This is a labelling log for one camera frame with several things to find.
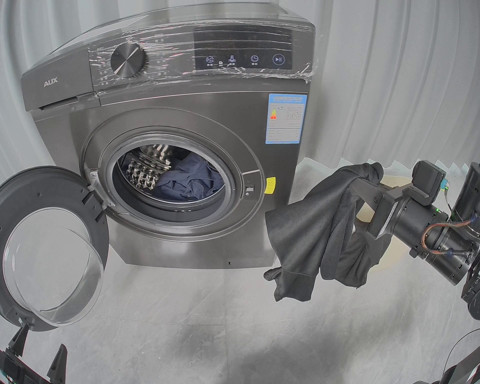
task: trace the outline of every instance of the energy label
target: energy label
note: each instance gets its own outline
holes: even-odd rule
[[[307,95],[270,94],[265,143],[298,144],[306,106]]]

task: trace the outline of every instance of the display panel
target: display panel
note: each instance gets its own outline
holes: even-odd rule
[[[195,68],[292,69],[292,31],[264,25],[199,27],[193,33]]]

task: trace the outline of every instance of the gray floor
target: gray floor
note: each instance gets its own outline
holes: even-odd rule
[[[300,167],[294,199],[322,177]],[[450,179],[454,197],[462,175]],[[136,267],[112,251],[91,313],[30,334],[24,360],[45,375],[64,343],[67,384],[411,384],[438,380],[454,343],[480,327],[460,299],[463,282],[451,286],[405,249],[360,289],[318,279],[306,303],[276,303],[264,270]],[[3,349],[17,328],[0,324]],[[479,343],[480,332],[464,339],[449,365]]]

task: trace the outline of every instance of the blue clothing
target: blue clothing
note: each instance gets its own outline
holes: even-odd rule
[[[173,170],[160,175],[153,196],[175,201],[200,200],[211,196],[223,185],[217,170],[203,157],[191,152]]]

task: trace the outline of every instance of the yellow sticker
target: yellow sticker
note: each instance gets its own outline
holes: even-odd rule
[[[275,190],[275,185],[276,185],[276,178],[267,177],[267,187],[265,188],[265,193],[267,195],[271,195]]]

